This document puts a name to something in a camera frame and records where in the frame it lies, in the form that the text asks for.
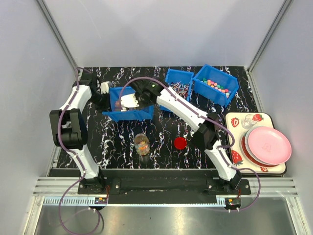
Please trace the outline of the blue bin with star candies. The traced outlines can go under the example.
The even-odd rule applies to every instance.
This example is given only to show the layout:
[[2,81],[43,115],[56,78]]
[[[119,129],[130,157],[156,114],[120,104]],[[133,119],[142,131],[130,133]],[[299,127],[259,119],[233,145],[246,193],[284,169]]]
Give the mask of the blue bin with star candies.
[[148,106],[141,110],[139,109],[131,109],[127,111],[118,111],[115,109],[114,105],[119,99],[120,92],[122,91],[122,87],[110,88],[110,105],[112,111],[102,112],[103,115],[110,117],[113,121],[119,122],[124,120],[138,120],[143,121],[146,119],[152,119],[154,114],[154,107]]

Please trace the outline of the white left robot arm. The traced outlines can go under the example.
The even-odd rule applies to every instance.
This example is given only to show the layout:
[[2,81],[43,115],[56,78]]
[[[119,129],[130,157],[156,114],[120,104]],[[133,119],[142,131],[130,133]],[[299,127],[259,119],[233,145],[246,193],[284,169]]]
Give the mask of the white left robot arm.
[[101,111],[110,107],[111,82],[99,82],[97,77],[77,81],[69,98],[58,110],[49,113],[53,141],[74,160],[80,170],[79,187],[83,192],[100,194],[106,182],[99,165],[88,149],[88,130],[82,115],[87,103]]

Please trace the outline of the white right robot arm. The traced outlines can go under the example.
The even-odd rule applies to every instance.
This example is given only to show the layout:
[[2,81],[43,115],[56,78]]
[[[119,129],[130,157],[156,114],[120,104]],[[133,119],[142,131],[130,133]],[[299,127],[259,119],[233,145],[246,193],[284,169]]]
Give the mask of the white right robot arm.
[[229,145],[222,145],[218,136],[218,129],[227,128],[217,122],[213,115],[196,108],[194,105],[178,95],[166,82],[150,78],[137,77],[131,79],[127,86],[135,90],[129,104],[125,107],[146,107],[154,104],[164,106],[180,119],[185,121],[194,131],[193,145],[204,151],[215,166],[222,182],[224,192],[233,194],[240,187],[242,175],[240,170],[233,166],[225,150]]

